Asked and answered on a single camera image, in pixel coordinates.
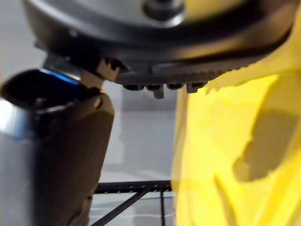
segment yellow cloth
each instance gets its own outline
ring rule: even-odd
[[[301,10],[264,60],[179,91],[178,226],[301,226]]]

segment yellow fabric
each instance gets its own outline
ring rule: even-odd
[[[264,60],[178,95],[178,226],[301,226],[301,10]]]

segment silver metallic surface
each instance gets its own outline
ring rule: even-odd
[[[31,114],[0,98],[0,132],[21,138],[30,129]]]

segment black plastic part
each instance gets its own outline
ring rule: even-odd
[[[121,68],[114,81],[123,85],[209,81],[219,76],[220,71],[255,63],[287,40],[298,5],[297,0],[241,1],[220,14],[161,29],[138,18],[135,21],[140,21],[139,25],[118,16],[108,18],[78,1],[23,2],[40,48],[67,56],[93,74],[97,74],[102,58],[110,59]],[[122,0],[115,4],[126,2],[132,3]],[[109,10],[113,3],[95,4]],[[135,16],[139,17],[139,10],[133,9]],[[208,62],[216,63],[203,68]],[[168,71],[160,67],[164,64],[169,64]],[[185,67],[178,72],[177,66],[183,64]]]
[[[31,70],[0,90],[3,226],[88,224],[114,111],[62,79]]]

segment metal rod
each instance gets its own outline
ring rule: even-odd
[[[165,210],[164,210],[163,191],[160,191],[160,201],[161,201],[161,221],[162,221],[162,226],[165,226]]]
[[[135,182],[113,182],[113,183],[99,183],[95,194],[107,193],[129,193],[140,192],[146,187],[152,187],[151,191],[171,191],[170,180],[158,181],[135,181]]]
[[[150,192],[153,189],[153,187],[146,187],[141,192],[136,193],[129,199],[127,199],[124,203],[113,209],[110,213],[103,216],[101,219],[96,221],[91,226],[104,226],[105,224],[109,223],[111,220],[113,220],[115,217],[117,217],[120,213],[125,211],[128,207],[133,205],[135,202],[137,202],[139,199],[141,199],[143,196],[145,196],[148,192]]]

